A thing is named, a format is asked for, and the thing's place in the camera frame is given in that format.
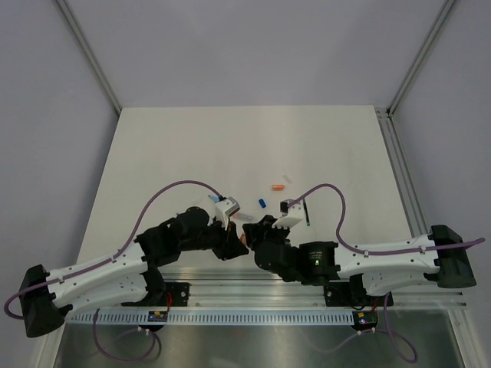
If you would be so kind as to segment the blue highlighter pen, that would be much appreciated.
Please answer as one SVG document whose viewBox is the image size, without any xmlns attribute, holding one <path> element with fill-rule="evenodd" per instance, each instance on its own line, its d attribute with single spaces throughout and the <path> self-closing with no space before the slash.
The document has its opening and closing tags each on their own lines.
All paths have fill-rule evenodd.
<svg viewBox="0 0 491 368">
<path fill-rule="evenodd" d="M 208 195 L 208 197 L 214 202 L 214 203 L 217 203 L 217 202 L 221 202 L 223 200 L 222 197 L 218 197 L 216 195 Z"/>
</svg>

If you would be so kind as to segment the grey orange-tipped marker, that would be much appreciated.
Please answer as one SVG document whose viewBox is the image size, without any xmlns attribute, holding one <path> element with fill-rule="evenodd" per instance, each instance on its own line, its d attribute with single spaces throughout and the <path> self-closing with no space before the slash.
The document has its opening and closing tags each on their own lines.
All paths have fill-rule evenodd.
<svg viewBox="0 0 491 368">
<path fill-rule="evenodd" d="M 247 214 L 244 214 L 241 212 L 235 213 L 233 215 L 233 218 L 238 219 L 239 221 L 243 221 L 243 222 L 254 222 L 255 221 L 255 218 L 253 216 L 247 215 Z"/>
</svg>

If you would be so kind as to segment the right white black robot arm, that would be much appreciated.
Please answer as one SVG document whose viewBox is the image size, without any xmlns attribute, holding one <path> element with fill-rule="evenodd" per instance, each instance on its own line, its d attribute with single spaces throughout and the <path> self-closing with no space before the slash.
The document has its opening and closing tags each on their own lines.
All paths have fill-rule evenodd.
<svg viewBox="0 0 491 368">
<path fill-rule="evenodd" d="M 338 241 L 294 246 L 288 239 L 289 228 L 280 228 L 276 222 L 267 215 L 242 228 L 256 265 L 285 282 L 327 286 L 336 280 L 348 281 L 349 297 L 358 304 L 414 285 L 434 283 L 447 289 L 476 286 L 466 253 L 471 245 L 445 225 L 434 225 L 429 233 L 416 238 L 376 244 L 364 251 Z"/>
</svg>

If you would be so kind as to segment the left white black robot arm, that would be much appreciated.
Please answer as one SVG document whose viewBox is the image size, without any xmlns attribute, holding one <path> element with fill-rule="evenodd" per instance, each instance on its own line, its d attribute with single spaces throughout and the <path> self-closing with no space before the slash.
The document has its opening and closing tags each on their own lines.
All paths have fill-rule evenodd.
<svg viewBox="0 0 491 368">
<path fill-rule="evenodd" d="M 160 267 L 177 261 L 184 251 L 206 250 L 221 261 L 249 252 L 234 222 L 224 225 L 206 210 L 190 207 L 139 234 L 119 256 L 51 271 L 35 265 L 26 271 L 20 288 L 25 333 L 41 337 L 70 317 L 110 305 L 155 306 L 166 295 Z"/>
</svg>

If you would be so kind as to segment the black green-tipped pen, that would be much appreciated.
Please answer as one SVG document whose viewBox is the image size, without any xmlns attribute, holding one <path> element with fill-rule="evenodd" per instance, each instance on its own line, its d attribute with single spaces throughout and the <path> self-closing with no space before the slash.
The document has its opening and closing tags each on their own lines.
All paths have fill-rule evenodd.
<svg viewBox="0 0 491 368">
<path fill-rule="evenodd" d="M 308 213 L 308 206 L 307 206 L 307 202 L 305 199 L 302 200 L 302 205 L 303 205 L 303 208 L 304 208 L 304 212 L 305 212 L 305 221 L 306 221 L 306 225 L 308 227 L 311 226 L 311 222 L 310 222 L 310 216 L 309 216 L 309 213 Z"/>
</svg>

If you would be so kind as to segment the aluminium front rail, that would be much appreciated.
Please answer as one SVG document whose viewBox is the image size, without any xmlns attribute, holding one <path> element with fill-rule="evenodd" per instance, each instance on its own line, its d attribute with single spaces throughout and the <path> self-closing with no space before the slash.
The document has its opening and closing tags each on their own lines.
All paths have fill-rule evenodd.
<svg viewBox="0 0 491 368">
<path fill-rule="evenodd" d="M 189 284 L 189 309 L 207 310 L 320 310 L 325 307 L 322 287 L 285 283 L 258 270 L 199 270 L 161 268 L 165 281 Z M 435 286 L 405 287 L 392 292 L 400 310 L 464 310 L 466 298 L 457 289 Z"/>
</svg>

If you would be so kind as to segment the aluminium rail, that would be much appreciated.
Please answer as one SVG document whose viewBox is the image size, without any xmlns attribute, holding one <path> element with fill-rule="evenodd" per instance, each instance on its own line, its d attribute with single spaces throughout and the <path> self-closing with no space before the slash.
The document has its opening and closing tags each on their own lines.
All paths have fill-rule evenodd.
<svg viewBox="0 0 491 368">
<path fill-rule="evenodd" d="M 258 270 L 199 270 L 161 268 L 165 281 L 189 284 L 189 309 L 207 310 L 320 310 L 325 307 L 322 287 L 285 283 Z M 464 310 L 466 298 L 457 289 L 435 286 L 405 287 L 392 292 L 400 310 Z"/>
<path fill-rule="evenodd" d="M 427 233 L 430 228 L 424 218 L 420 201 L 417 198 L 402 141 L 397 132 L 397 127 L 386 109 L 375 107 L 374 110 L 381 128 L 381 134 L 394 173 L 410 232 L 412 235 L 422 235 L 423 233 Z"/>
</svg>

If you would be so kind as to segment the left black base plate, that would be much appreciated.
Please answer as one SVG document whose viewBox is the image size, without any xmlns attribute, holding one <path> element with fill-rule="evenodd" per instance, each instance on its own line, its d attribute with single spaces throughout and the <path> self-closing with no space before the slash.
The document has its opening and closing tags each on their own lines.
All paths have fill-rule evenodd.
<svg viewBox="0 0 491 368">
<path fill-rule="evenodd" d="M 190 283 L 169 282 L 163 295 L 163 305 L 171 307 L 187 307 L 189 300 Z"/>
</svg>

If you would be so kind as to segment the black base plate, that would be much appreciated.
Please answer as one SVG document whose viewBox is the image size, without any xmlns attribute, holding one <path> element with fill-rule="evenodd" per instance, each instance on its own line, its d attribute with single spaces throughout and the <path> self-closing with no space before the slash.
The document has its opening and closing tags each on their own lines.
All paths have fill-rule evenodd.
<svg viewBox="0 0 491 368">
<path fill-rule="evenodd" d="M 383 307 L 385 296 L 370 296 L 361 286 L 351 286 L 348 282 L 335 282 L 324 286 L 326 307 Z"/>
<path fill-rule="evenodd" d="M 190 283 L 169 282 L 163 295 L 163 305 L 171 307 L 187 307 L 189 300 Z"/>
</svg>

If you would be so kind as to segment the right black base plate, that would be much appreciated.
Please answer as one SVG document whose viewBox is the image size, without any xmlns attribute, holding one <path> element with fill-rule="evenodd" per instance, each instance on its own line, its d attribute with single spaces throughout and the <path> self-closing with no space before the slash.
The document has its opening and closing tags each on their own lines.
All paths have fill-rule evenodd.
<svg viewBox="0 0 491 368">
<path fill-rule="evenodd" d="M 326 307 L 383 307 L 385 296 L 370 296 L 361 286 L 351 286 L 348 282 L 335 282 L 324 286 Z"/>
</svg>

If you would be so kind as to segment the right side aluminium rail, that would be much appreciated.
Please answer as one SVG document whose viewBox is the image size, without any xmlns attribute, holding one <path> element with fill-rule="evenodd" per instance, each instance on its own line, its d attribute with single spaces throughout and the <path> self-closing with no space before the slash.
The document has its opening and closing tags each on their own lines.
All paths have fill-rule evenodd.
<svg viewBox="0 0 491 368">
<path fill-rule="evenodd" d="M 381 134 L 394 173 L 410 232 L 412 235 L 422 235 L 423 233 L 427 233 L 430 228 L 424 218 L 420 201 L 417 198 L 402 141 L 397 132 L 397 127 L 386 109 L 375 107 L 374 110 L 381 128 Z"/>
</svg>

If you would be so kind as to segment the right aluminium frame post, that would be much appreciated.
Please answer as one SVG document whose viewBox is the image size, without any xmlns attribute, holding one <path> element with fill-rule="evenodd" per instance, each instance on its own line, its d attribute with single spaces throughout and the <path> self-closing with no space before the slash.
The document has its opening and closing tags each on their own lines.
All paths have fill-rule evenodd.
<svg viewBox="0 0 491 368">
<path fill-rule="evenodd" d="M 391 99 L 389 106 L 387 107 L 386 112 L 390 118 L 394 116 L 400 105 L 403 103 L 404 98 L 409 93 L 412 85 L 418 77 L 418 74 L 421 72 L 431 52 L 437 45 L 440 36 L 442 35 L 459 3 L 460 1 L 458 0 L 443 1 L 436 17 L 434 18 L 422 43 L 420 44 L 417 53 L 411 61 L 406 74 L 400 82 L 394 97 Z"/>
</svg>

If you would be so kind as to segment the aluminium frame post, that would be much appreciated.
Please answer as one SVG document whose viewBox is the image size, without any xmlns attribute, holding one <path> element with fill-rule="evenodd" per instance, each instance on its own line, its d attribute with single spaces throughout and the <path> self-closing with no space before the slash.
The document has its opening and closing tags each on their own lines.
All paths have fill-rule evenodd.
<svg viewBox="0 0 491 368">
<path fill-rule="evenodd" d="M 66 0 L 54 0 L 53 5 L 60 13 L 63 22 L 66 24 L 69 33 L 74 39 L 74 43 L 77 45 L 78 50 L 81 52 L 83 58 L 96 82 L 99 84 L 105 98 L 111 105 L 112 110 L 116 115 L 120 116 L 123 106 L 113 89 L 106 73 L 104 72 L 97 56 L 87 39 L 84 29 L 81 27 L 81 23 L 78 21 L 77 16 L 70 5 L 69 1 Z"/>
<path fill-rule="evenodd" d="M 418 77 L 418 74 L 421 72 L 431 52 L 437 45 L 440 36 L 442 35 L 459 3 L 460 1 L 458 0 L 443 1 L 436 17 L 434 18 L 422 43 L 420 44 L 417 53 L 411 61 L 406 74 L 400 82 L 394 97 L 391 99 L 389 106 L 387 107 L 386 112 L 390 118 L 394 116 L 400 105 L 403 103 L 404 98 L 409 93 L 412 85 Z"/>
</svg>

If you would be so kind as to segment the left aluminium frame post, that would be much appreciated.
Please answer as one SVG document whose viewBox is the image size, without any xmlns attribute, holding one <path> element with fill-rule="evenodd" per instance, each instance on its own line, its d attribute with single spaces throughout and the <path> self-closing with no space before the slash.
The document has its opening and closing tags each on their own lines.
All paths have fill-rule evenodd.
<svg viewBox="0 0 491 368">
<path fill-rule="evenodd" d="M 116 115 L 120 116 L 123 106 L 113 89 L 106 73 L 104 72 L 97 56 L 87 39 L 84 29 L 81 27 L 81 23 L 78 21 L 77 16 L 70 5 L 69 1 L 66 0 L 54 0 L 53 5 L 60 13 L 63 22 L 66 24 L 69 33 L 74 39 L 74 43 L 77 45 L 78 50 L 81 52 L 83 58 L 96 82 L 99 84 L 105 98 L 111 105 L 112 110 Z"/>
</svg>

